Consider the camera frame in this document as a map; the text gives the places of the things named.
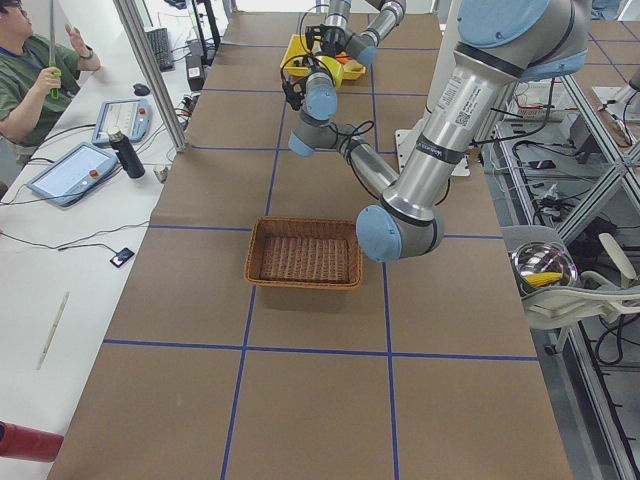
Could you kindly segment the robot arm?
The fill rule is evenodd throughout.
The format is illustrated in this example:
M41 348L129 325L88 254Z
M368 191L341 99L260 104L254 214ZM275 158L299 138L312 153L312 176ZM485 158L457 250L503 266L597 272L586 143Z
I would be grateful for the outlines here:
M376 198L356 220L356 235L372 260L424 255L443 237L437 196L469 149L500 92L516 81L574 73L582 68L592 5L588 1L463 1L450 10L440 62L449 78L435 84L429 116L406 165L395 171L359 135L337 124L335 83L324 67L306 81L289 148L308 157L339 152Z
M406 13L404 0L368 1L378 14L360 33L349 27L352 2L330 0L324 21L305 29L306 47L311 50L319 45L321 55L336 58L341 53L359 64L369 67L376 59L381 42L403 20Z

